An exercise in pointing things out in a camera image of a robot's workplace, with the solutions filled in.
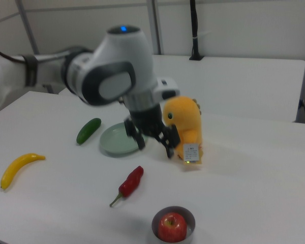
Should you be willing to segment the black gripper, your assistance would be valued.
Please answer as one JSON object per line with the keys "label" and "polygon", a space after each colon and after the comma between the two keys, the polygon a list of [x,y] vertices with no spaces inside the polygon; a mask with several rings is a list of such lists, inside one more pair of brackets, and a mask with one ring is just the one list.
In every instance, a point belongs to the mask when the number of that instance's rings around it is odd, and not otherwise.
{"label": "black gripper", "polygon": [[142,137],[144,134],[161,143],[166,150],[167,157],[172,158],[174,149],[180,144],[180,136],[176,125],[163,124],[160,104],[145,111],[129,111],[129,113],[130,117],[124,121],[126,134],[136,141],[139,150],[145,148],[145,141]]}

